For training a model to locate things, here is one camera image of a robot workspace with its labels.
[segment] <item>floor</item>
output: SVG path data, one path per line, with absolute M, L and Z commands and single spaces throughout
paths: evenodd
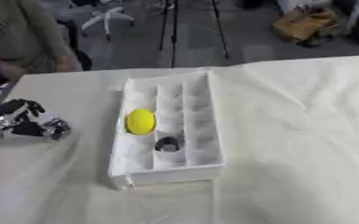
M 81 36 L 81 49 L 93 59 L 93 69 L 170 67 L 171 19 L 165 49 L 160 51 L 158 41 L 163 16 L 150 13 L 138 0 L 125 2 L 126 13 L 136 19 L 136 26 L 113 21 L 111 41 L 104 36 L 103 24 L 90 28 L 87 37 Z M 271 30 L 271 23 L 280 16 L 274 3 L 265 3 L 256 10 L 241 10 L 235 7 L 233 0 L 221 0 L 219 8 L 230 59 L 223 57 L 222 42 L 216 34 L 209 1 L 183 0 L 179 8 L 176 67 L 232 66 L 264 60 L 359 55 L 359 45 L 344 38 L 313 49 L 278 38 Z M 75 20 L 81 24 L 88 17 L 88 13 L 83 13 Z

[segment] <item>gray sweater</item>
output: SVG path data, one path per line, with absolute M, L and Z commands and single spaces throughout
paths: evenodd
M 0 0 L 0 61 L 16 63 L 30 73 L 42 60 L 67 55 L 54 18 L 38 0 Z

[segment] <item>person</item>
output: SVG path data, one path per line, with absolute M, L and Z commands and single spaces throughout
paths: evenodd
M 55 19 L 38 0 L 0 0 L 0 74 L 17 80 L 79 70 Z

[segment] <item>person's hand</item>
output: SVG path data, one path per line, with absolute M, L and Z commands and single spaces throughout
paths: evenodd
M 3 76 L 13 81 L 18 80 L 24 74 L 27 74 L 27 71 L 25 71 L 25 69 L 22 68 L 21 66 L 11 64 L 8 62 L 1 63 L 1 71 Z
M 74 63 L 67 56 L 60 56 L 56 59 L 57 72 L 66 73 L 75 71 Z

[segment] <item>black chair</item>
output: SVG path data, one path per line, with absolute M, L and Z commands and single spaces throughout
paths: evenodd
M 67 28 L 69 34 L 69 46 L 80 61 L 83 71 L 90 71 L 92 68 L 92 59 L 79 49 L 79 34 L 76 23 L 71 19 L 57 19 L 59 25 Z

